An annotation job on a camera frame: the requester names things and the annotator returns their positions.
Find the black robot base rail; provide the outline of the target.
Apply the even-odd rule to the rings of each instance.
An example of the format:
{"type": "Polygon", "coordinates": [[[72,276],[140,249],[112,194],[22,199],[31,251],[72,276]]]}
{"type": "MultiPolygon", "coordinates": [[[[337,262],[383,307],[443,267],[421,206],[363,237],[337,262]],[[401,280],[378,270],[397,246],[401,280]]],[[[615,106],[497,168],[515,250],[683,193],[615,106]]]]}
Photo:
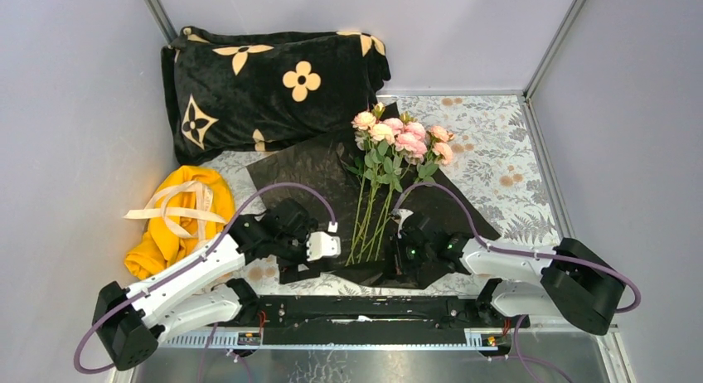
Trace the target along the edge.
{"type": "Polygon", "coordinates": [[[299,346],[468,345],[469,332],[504,337],[528,319],[505,317],[486,300],[457,296],[262,296],[223,327],[262,334],[263,343],[299,346]]]}

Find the black wrapping paper sheet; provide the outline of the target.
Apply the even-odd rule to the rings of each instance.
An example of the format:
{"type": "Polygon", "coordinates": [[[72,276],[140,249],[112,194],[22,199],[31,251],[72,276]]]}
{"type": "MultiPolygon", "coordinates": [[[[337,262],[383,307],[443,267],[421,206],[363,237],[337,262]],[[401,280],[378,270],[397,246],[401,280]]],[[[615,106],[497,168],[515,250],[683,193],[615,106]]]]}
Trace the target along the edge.
{"type": "MultiPolygon", "coordinates": [[[[346,265],[360,191],[359,177],[347,168],[363,156],[353,136],[352,127],[347,125],[279,151],[250,165],[248,171],[257,188],[280,182],[296,182],[315,189],[331,205],[338,222],[337,234],[341,239],[342,253],[336,258],[322,259],[332,262],[334,266],[333,271],[324,274],[366,287],[400,288],[386,284],[382,278],[384,248],[397,231],[397,224],[392,220],[385,226],[378,260],[346,265]]],[[[497,231],[440,170],[433,175],[432,182],[416,183],[415,178],[417,175],[410,173],[402,180],[404,190],[394,195],[391,212],[408,209],[424,214],[450,233],[466,232],[489,240],[498,239],[497,231]]]]}

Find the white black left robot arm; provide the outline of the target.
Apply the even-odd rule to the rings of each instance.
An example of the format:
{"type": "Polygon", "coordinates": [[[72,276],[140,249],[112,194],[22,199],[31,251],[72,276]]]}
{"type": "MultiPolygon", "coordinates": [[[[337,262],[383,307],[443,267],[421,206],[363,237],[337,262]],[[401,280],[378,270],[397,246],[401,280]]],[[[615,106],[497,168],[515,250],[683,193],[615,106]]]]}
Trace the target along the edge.
{"type": "Polygon", "coordinates": [[[126,371],[182,333],[230,320],[248,325],[258,306],[247,287],[226,284],[209,294],[201,290],[271,255],[293,266],[336,258],[341,253],[337,228],[335,216],[319,228],[291,198],[259,215],[236,215],[222,233],[162,272],[125,288],[106,284],[98,292],[86,336],[98,337],[111,360],[109,368],[126,371]]]}

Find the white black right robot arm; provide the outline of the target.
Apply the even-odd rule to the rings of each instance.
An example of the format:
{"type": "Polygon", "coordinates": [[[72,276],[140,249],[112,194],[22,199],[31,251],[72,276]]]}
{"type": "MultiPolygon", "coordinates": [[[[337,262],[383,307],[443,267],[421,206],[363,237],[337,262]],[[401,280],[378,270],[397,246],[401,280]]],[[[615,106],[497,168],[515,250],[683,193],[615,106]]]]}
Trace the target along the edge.
{"type": "Polygon", "coordinates": [[[562,317],[598,336],[610,329],[626,283],[580,241],[510,246],[466,232],[449,234],[406,209],[393,211],[391,219],[398,225],[390,243],[397,274],[415,275],[420,285],[451,273],[488,279],[475,305],[483,325],[527,315],[562,317]]]}

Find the pink fake flower bunch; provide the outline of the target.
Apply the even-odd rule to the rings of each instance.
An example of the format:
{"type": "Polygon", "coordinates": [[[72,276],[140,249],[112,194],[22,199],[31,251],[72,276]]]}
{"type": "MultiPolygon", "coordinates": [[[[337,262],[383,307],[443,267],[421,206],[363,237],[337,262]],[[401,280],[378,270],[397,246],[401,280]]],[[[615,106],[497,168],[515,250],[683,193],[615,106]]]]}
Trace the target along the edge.
{"type": "Polygon", "coordinates": [[[386,110],[378,103],[351,121],[363,156],[347,168],[360,179],[347,266],[380,258],[391,202],[404,190],[405,176],[415,173],[416,183],[432,182],[439,167],[453,161],[454,133],[439,125],[426,127],[408,113],[385,118],[386,110]]]}

